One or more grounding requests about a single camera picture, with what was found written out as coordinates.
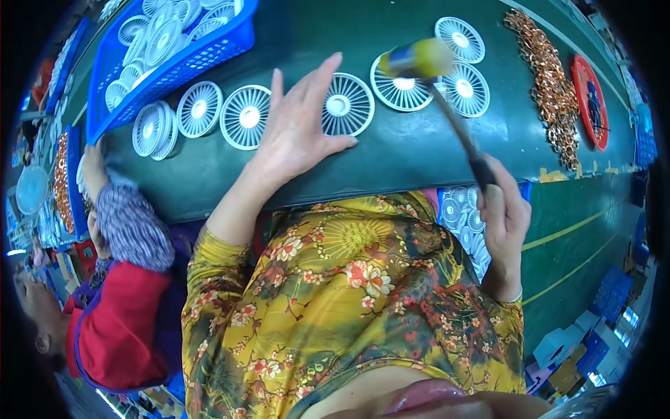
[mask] floral pattern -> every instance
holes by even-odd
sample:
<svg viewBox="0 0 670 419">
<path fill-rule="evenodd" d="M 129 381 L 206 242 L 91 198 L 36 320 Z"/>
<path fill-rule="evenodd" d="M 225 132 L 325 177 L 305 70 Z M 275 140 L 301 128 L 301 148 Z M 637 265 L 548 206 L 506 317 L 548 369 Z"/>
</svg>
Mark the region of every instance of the floral pattern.
<svg viewBox="0 0 670 419">
<path fill-rule="evenodd" d="M 249 248 L 204 229 L 182 313 L 189 417 L 297 418 L 387 365 L 525 391 L 521 302 L 482 294 L 434 221 L 418 192 L 276 213 L 251 277 Z"/>
</svg>

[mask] yellow line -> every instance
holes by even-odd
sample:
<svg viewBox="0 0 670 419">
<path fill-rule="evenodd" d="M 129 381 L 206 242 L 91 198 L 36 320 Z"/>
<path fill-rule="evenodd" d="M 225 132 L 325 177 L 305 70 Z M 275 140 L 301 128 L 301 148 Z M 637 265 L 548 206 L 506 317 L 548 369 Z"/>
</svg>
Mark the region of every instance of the yellow line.
<svg viewBox="0 0 670 419">
<path fill-rule="evenodd" d="M 526 243 L 521 247 L 521 251 L 532 249 L 536 246 L 543 245 L 544 243 L 546 243 L 548 241 L 552 241 L 554 239 L 557 239 L 561 236 L 564 236 L 564 235 L 568 234 L 571 231 L 575 231 L 576 229 L 578 229 L 578 228 L 590 223 L 591 221 L 597 219 L 598 217 L 600 217 L 601 215 L 603 215 L 604 213 L 606 213 L 607 211 L 609 211 L 610 209 L 614 208 L 616 205 L 619 205 L 622 202 L 623 202 L 623 199 L 618 201 L 618 202 L 615 202 L 614 204 L 608 206 L 607 208 L 600 211 L 599 213 L 593 214 L 591 217 L 588 217 L 587 219 L 584 219 L 584 220 L 580 221 L 579 223 L 577 223 L 575 225 L 571 225 L 570 227 L 568 227 L 566 229 L 563 229 L 561 231 L 557 231 L 556 233 L 550 234 L 546 237 L 542 237 L 541 239 L 532 241 L 530 243 Z"/>
<path fill-rule="evenodd" d="M 566 279 L 570 278 L 575 272 L 577 272 L 578 270 L 580 270 L 584 265 L 586 265 L 587 263 L 591 262 L 591 260 L 592 260 L 594 257 L 596 257 L 596 256 L 597 256 L 597 255 L 598 255 L 598 254 L 605 248 L 605 246 L 607 246 L 608 244 L 610 244 L 610 242 L 612 241 L 612 239 L 614 238 L 614 236 L 616 236 L 616 234 L 614 234 L 613 236 L 611 236 L 610 239 L 607 240 L 607 242 L 605 242 L 605 244 L 603 244 L 601 248 L 599 248 L 599 249 L 598 249 L 594 254 L 592 254 L 587 260 L 583 261 L 578 267 L 576 267 L 575 269 L 573 269 L 572 271 L 570 271 L 570 273 L 568 273 L 567 275 L 565 275 L 564 277 L 562 277 L 560 280 L 554 282 L 552 285 L 546 287 L 544 290 L 538 292 L 536 295 L 530 297 L 528 300 L 523 301 L 523 302 L 521 303 L 521 305 L 522 305 L 522 306 L 525 306 L 526 304 L 530 303 L 531 301 L 534 301 L 534 300 L 536 300 L 536 299 L 542 297 L 544 294 L 546 294 L 546 293 L 548 293 L 550 290 L 554 289 L 554 288 L 555 288 L 556 286 L 558 286 L 560 283 L 562 283 L 562 282 L 565 281 Z"/>
</svg>

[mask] person's ear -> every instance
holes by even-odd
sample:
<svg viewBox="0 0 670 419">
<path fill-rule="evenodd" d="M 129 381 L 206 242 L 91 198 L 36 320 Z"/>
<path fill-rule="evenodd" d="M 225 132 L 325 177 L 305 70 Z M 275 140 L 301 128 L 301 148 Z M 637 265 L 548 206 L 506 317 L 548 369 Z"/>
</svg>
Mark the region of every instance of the person's ear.
<svg viewBox="0 0 670 419">
<path fill-rule="evenodd" d="M 38 349 L 38 352 L 41 354 L 46 354 L 49 352 L 51 347 L 51 336 L 48 333 L 38 333 L 35 337 L 35 346 Z"/>
</svg>

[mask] blue crate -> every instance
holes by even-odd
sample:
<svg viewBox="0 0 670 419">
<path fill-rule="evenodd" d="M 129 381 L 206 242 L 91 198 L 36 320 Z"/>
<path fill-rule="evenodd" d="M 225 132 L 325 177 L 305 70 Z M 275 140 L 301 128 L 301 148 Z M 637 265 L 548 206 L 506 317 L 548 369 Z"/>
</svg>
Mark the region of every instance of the blue crate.
<svg viewBox="0 0 670 419">
<path fill-rule="evenodd" d="M 246 0 L 240 13 L 226 25 L 177 52 L 109 112 L 105 104 L 105 91 L 112 81 L 121 76 L 121 63 L 128 50 L 127 46 L 119 42 L 119 28 L 130 17 L 143 14 L 142 0 L 134 0 L 109 26 L 98 45 L 88 86 L 86 142 L 94 145 L 105 132 L 134 121 L 144 106 L 162 99 L 199 74 L 251 48 L 255 41 L 251 17 L 257 6 L 258 0 Z M 195 24 L 191 25 L 186 33 L 190 33 L 194 27 Z"/>
<path fill-rule="evenodd" d="M 47 99 L 46 101 L 46 107 L 44 108 L 44 111 L 46 112 L 47 115 L 54 114 L 54 111 L 56 110 L 56 103 L 63 95 L 63 91 L 65 90 L 65 84 L 68 80 L 68 75 L 70 74 L 70 66 L 72 65 L 74 56 L 77 53 L 77 47 L 79 46 L 79 42 L 84 37 L 84 34 L 86 33 L 86 29 L 89 24 L 90 20 L 83 17 L 82 21 L 79 22 L 79 26 L 77 26 L 77 28 L 75 29 L 76 35 L 74 36 L 72 44 L 70 45 L 70 49 L 68 50 L 68 53 L 65 55 L 65 59 L 63 60 L 63 67 L 61 67 L 60 69 L 60 75 L 58 76 L 58 81 L 56 82 L 54 91 L 52 92 L 51 96 L 49 96 L 49 99 Z"/>
<path fill-rule="evenodd" d="M 88 231 L 86 213 L 84 212 L 84 201 L 82 200 L 82 195 L 79 193 L 79 187 L 77 185 L 77 168 L 79 167 L 79 160 L 81 159 L 81 129 L 79 127 L 68 125 L 65 127 L 64 132 L 68 133 L 66 165 L 68 168 L 68 198 L 70 199 L 70 212 L 72 213 L 72 220 L 74 221 L 73 236 L 77 240 L 80 240 Z"/>
</svg>

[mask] woman's lip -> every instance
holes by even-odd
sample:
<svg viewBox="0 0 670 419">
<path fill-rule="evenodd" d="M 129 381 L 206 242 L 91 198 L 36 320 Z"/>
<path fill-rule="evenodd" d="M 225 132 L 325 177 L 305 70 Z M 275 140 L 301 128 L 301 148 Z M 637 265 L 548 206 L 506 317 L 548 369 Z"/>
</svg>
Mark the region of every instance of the woman's lip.
<svg viewBox="0 0 670 419">
<path fill-rule="evenodd" d="M 466 392 L 445 379 L 424 379 L 408 385 L 404 392 L 395 396 L 384 414 L 404 412 L 436 400 L 457 400 L 465 396 Z"/>
</svg>

